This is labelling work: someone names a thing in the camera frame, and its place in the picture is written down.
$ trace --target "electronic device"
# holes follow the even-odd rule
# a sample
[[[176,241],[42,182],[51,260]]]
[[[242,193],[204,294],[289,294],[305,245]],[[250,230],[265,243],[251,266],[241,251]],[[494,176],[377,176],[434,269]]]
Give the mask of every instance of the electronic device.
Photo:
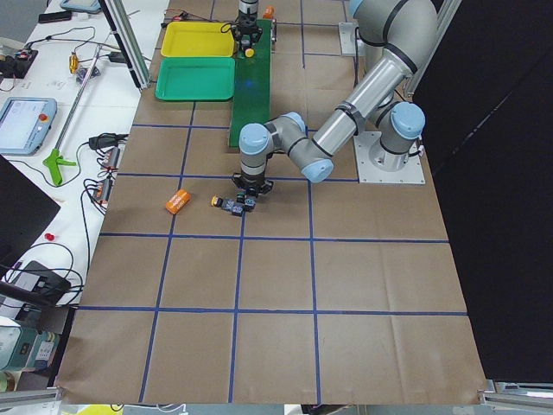
[[[0,281],[0,296],[5,296],[0,304],[0,315],[24,321],[25,304],[54,307],[70,288],[71,283],[65,278],[30,261],[9,283]]]
[[[52,98],[11,97],[0,111],[0,154],[29,156],[42,145],[57,104]]]
[[[11,267],[41,236],[60,206],[2,156],[0,177],[5,201],[0,203],[0,264]],[[0,276],[5,272],[0,267]]]
[[[99,13],[102,9],[98,0],[62,0],[60,7],[77,13]]]
[[[73,13],[69,10],[56,11],[55,13],[41,13],[38,15],[38,23],[64,22],[71,20]]]
[[[20,49],[11,54],[0,56],[0,73],[4,78],[23,79],[38,55],[38,50]]]

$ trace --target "grid square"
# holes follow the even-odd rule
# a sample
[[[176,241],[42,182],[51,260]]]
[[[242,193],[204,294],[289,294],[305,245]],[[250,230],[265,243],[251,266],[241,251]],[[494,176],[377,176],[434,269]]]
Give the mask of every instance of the grid square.
[[[190,125],[192,102],[161,101],[154,87],[141,92],[134,125]]]
[[[228,179],[186,178],[182,187],[191,201],[176,215],[175,234],[239,236],[242,220],[218,207],[211,206],[215,195],[236,197],[236,186]]]
[[[267,195],[257,199],[255,210],[245,219],[246,236],[307,238],[309,236],[307,182],[275,181],[274,188]]]
[[[142,311],[78,310],[55,380],[64,401],[138,402],[153,318]]]
[[[238,3],[214,0],[213,20],[232,22],[238,16]]]
[[[178,184],[176,178],[118,176],[102,232],[168,233],[172,216],[165,202]]]
[[[193,125],[228,127],[231,124],[232,101],[197,102]]]
[[[310,259],[308,242],[246,240],[240,309],[313,309]]]
[[[162,307],[233,309],[237,264],[237,240],[173,239]]]
[[[390,310],[383,250],[377,244],[315,242],[317,309]]]
[[[273,54],[270,60],[271,93],[306,88],[305,68],[300,54]]]
[[[353,60],[349,57],[306,55],[305,70],[309,73],[309,89],[344,90],[350,93],[353,90],[355,72]]]
[[[307,93],[304,88],[272,91],[270,95],[270,115],[272,118],[288,112],[307,114],[307,111]]]
[[[232,401],[316,402],[313,336],[312,316],[241,314]]]
[[[319,183],[313,186],[313,210],[317,238],[448,237],[434,188],[428,182],[424,186]]]
[[[447,244],[317,242],[315,269],[319,310],[466,312]]]
[[[468,317],[394,316],[405,400],[410,404],[478,403],[485,389]]]
[[[200,20],[201,18],[210,18],[209,16],[211,15],[213,3],[215,3],[215,0],[170,0],[169,7],[178,10],[186,10],[198,16],[191,15],[191,20]]]
[[[392,310],[467,311],[449,244],[387,244],[381,252]]]
[[[155,307],[166,249],[167,238],[100,236],[80,304]]]
[[[232,322],[232,314],[160,313],[144,400],[226,402]]]
[[[263,15],[263,11],[268,6],[274,6],[275,18],[278,20],[279,25],[281,24],[281,22],[286,22],[286,23],[301,22],[300,0],[260,0],[259,13]],[[280,29],[282,27],[283,26],[278,27],[279,36],[280,36]]]
[[[306,54],[341,55],[338,26],[305,26],[303,39]]]
[[[344,22],[344,5],[336,0],[318,0],[303,2],[303,21],[305,23],[338,24]]]
[[[188,128],[133,127],[119,171],[179,175],[187,136]]]
[[[192,130],[184,166],[187,175],[230,177],[235,171],[240,171],[240,154],[229,148],[227,130]]]
[[[278,22],[275,54],[300,54],[302,52],[302,28],[294,24]]]
[[[318,325],[323,402],[403,401],[389,316],[319,315]]]

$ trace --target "small orange object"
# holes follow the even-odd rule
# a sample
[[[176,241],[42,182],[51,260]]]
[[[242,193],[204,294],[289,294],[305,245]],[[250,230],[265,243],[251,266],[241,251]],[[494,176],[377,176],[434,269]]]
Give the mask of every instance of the small orange object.
[[[165,203],[165,208],[171,214],[178,214],[184,205],[190,201],[190,194],[183,188],[177,190],[177,192]]]
[[[269,6],[267,9],[265,9],[265,12],[263,13],[263,19],[272,19],[275,16],[275,8],[273,6]]]

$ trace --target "robotic arm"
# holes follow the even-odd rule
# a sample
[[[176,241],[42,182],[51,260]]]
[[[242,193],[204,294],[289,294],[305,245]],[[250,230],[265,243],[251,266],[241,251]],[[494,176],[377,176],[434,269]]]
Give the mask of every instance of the robotic arm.
[[[309,139],[299,114],[291,112],[266,124],[248,124],[240,132],[241,173],[235,184],[252,195],[267,193],[267,160],[285,152],[311,182],[322,182],[333,170],[331,158],[365,129],[370,119],[381,131],[380,168],[397,169],[424,127],[423,112],[411,103],[391,103],[394,89],[428,59],[436,36],[436,12],[430,0],[351,0],[361,40],[383,48],[382,56],[352,94]]]

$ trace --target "cable connector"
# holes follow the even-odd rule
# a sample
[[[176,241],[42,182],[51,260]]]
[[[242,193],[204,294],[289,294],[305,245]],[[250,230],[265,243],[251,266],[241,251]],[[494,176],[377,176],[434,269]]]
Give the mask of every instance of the cable connector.
[[[121,155],[121,149],[117,146],[106,151],[104,160],[100,163],[102,169],[106,171],[114,171],[118,169],[119,156]]]
[[[92,198],[100,205],[106,205],[110,200],[111,190],[113,189],[113,179],[110,177],[105,178],[99,183]]]
[[[126,141],[129,134],[116,134],[114,132],[104,132],[96,137],[88,139],[88,145],[92,150],[105,149],[107,147],[115,147],[119,143]]]

